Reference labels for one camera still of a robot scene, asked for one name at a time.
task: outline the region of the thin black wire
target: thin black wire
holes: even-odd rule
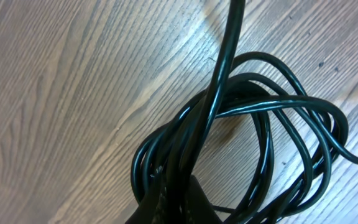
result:
[[[260,149],[254,177],[237,208],[214,206],[217,211],[230,213],[225,223],[275,223],[283,217],[300,213],[325,193],[332,163],[338,155],[358,164],[358,157],[344,147],[349,125],[339,108],[328,101],[308,96],[293,72],[272,55],[249,52],[234,58],[244,7],[244,0],[230,3],[226,30],[209,87],[189,100],[169,123],[150,134],[136,150],[131,167],[131,185],[139,203],[148,191],[152,177],[158,172],[163,172],[167,178],[170,200],[185,191],[191,171],[216,118],[251,114]],[[249,60],[261,60],[273,65],[288,80],[297,95],[289,95],[269,78],[256,73],[242,73],[228,78],[235,68]],[[263,83],[277,95],[270,95],[254,82]],[[284,108],[294,109],[318,138],[319,146],[313,157],[282,111]],[[290,188],[257,212],[266,198],[274,167],[268,111],[273,112],[292,138],[300,152],[304,171]],[[304,201],[313,179],[320,174],[323,178],[317,191]]]

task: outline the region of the wood grain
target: wood grain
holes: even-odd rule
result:
[[[123,223],[137,207],[132,155],[208,85],[227,10],[228,1],[0,0],[0,223]],[[358,155],[358,1],[248,1],[237,53],[252,50],[340,107]],[[237,71],[293,92],[264,63]],[[313,152],[314,135],[287,114]],[[266,203],[302,170],[272,124]],[[195,175],[211,202],[235,207],[259,156],[249,116],[216,121],[204,147]],[[358,166],[338,159],[322,200],[282,223],[358,223]]]

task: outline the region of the coiled cable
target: coiled cable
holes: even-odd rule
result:
[[[185,191],[216,118],[250,114],[260,149],[254,177],[237,208],[214,206],[217,211],[230,213],[225,223],[275,223],[283,217],[300,213],[323,196],[329,184],[332,163],[339,155],[358,164],[358,157],[344,147],[349,125],[338,107],[308,96],[293,72],[272,55],[248,52],[234,57],[244,7],[244,0],[233,0],[230,3],[226,30],[209,87],[189,100],[170,122],[150,134],[136,150],[131,167],[131,185],[139,203],[147,193],[153,175],[158,172],[166,176],[168,193],[180,195],[180,192]],[[271,79],[257,73],[242,73],[228,78],[235,68],[250,60],[273,65],[288,80],[297,95],[289,95]],[[277,95],[269,94],[254,82],[264,84]],[[316,135],[319,145],[313,156],[310,156],[305,142],[283,112],[284,108],[295,110]],[[304,171],[284,193],[258,212],[269,190],[274,167],[268,111],[278,118],[295,143]],[[313,179],[321,174],[323,178],[317,191],[304,201]]]

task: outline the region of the brown wood plank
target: brown wood plank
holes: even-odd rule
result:
[[[0,1],[0,223],[124,222],[137,207],[133,153],[208,85],[227,3]],[[253,50],[276,55],[309,95],[340,107],[358,155],[358,1],[248,1],[237,53]],[[264,63],[236,71],[293,93]],[[286,112],[314,151],[309,128]],[[275,118],[272,126],[266,203],[302,170]],[[194,173],[211,202],[234,208],[259,156],[250,117],[216,121],[204,148]],[[358,166],[338,159],[322,200],[282,223],[358,223]]]

